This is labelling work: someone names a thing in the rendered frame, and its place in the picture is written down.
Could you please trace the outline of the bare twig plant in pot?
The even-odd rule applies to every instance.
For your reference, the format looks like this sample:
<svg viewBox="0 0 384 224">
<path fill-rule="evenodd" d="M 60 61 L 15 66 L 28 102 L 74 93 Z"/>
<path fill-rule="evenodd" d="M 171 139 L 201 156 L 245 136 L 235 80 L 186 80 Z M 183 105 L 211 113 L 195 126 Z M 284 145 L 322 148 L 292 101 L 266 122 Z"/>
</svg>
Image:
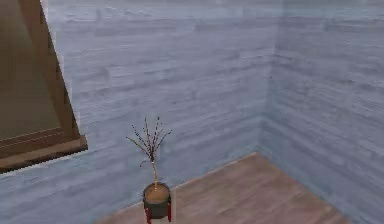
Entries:
<svg viewBox="0 0 384 224">
<path fill-rule="evenodd" d="M 146 218 L 146 224 L 153 224 L 154 219 L 167 218 L 172 221 L 172 196 L 171 190 L 167 184 L 160 182 L 156 168 L 158 149 L 162 145 L 166 136 L 172 133 L 168 131 L 164 133 L 164 129 L 160 127 L 160 118 L 156 118 L 154 131 L 150 131 L 147 119 L 144 119 L 143 133 L 141 135 L 135 126 L 132 126 L 137 139 L 128 137 L 128 140 L 138 147 L 146 156 L 140 163 L 149 163 L 153 173 L 153 182 L 147 185 L 142 193 L 142 202 Z"/>
</svg>

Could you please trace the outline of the brown framed window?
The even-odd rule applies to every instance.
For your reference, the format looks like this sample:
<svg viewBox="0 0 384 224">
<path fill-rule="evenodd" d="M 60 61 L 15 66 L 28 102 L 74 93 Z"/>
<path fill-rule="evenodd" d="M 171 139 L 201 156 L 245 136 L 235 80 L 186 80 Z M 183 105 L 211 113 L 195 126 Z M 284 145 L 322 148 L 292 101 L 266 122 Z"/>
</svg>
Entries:
<svg viewBox="0 0 384 224">
<path fill-rule="evenodd" d="M 41 0 L 0 0 L 0 174 L 87 149 Z"/>
</svg>

